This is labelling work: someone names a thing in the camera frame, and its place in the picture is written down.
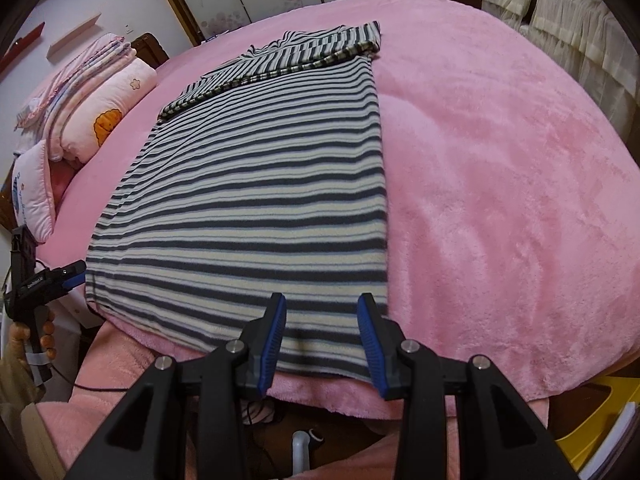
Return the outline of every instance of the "metal screw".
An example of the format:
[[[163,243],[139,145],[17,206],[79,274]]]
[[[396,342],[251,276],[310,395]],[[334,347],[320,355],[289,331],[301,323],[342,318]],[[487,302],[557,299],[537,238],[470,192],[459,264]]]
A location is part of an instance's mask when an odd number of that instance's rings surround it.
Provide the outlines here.
[[[491,360],[486,355],[477,355],[471,360],[471,364],[478,370],[486,370],[491,366]]]
[[[400,348],[408,354],[414,354],[420,349],[420,343],[414,339],[405,339],[400,343]]]
[[[244,343],[239,339],[233,339],[225,345],[226,351],[231,354],[237,354],[244,350]]]
[[[156,359],[156,368],[158,370],[166,370],[174,362],[168,355],[160,356]]]

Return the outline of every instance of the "pillow with cartoon print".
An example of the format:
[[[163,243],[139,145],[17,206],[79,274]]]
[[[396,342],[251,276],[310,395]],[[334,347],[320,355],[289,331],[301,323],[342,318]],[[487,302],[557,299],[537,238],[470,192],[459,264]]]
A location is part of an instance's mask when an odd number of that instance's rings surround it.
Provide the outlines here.
[[[62,132],[67,160],[86,164],[122,118],[156,86],[156,71],[141,59],[114,74],[73,112]]]

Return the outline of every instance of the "white curtain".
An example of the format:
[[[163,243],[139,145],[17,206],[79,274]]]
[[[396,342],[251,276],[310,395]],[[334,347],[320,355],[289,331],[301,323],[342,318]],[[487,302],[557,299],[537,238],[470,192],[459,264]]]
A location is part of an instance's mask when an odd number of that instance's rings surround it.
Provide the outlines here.
[[[640,57],[602,0],[483,0],[482,8],[564,68],[598,104],[620,137],[640,134]]]

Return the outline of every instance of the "bed sheet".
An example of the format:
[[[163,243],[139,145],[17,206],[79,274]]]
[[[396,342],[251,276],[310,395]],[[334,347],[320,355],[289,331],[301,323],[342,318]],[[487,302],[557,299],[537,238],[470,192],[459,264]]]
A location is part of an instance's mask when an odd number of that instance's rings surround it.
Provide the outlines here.
[[[341,0],[225,34],[166,68],[70,184],[38,256],[84,258],[161,108],[286,30],[377,20],[389,314],[438,354],[493,358],[526,400],[640,348],[640,171],[590,97],[525,38],[448,0]],[[114,324],[150,348],[196,352]],[[398,418],[371,386],[278,374],[283,400]]]

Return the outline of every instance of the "wooden headboard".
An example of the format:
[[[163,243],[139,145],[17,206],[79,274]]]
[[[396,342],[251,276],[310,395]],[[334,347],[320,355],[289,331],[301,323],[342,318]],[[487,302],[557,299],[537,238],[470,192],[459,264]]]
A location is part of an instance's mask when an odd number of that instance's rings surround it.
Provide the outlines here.
[[[13,173],[14,165],[12,164],[6,179],[2,183],[2,187],[0,187],[0,226],[9,232],[17,227],[11,190],[11,177]]]
[[[149,32],[133,40],[131,46],[136,49],[136,57],[153,69],[158,68],[169,59],[156,37]]]

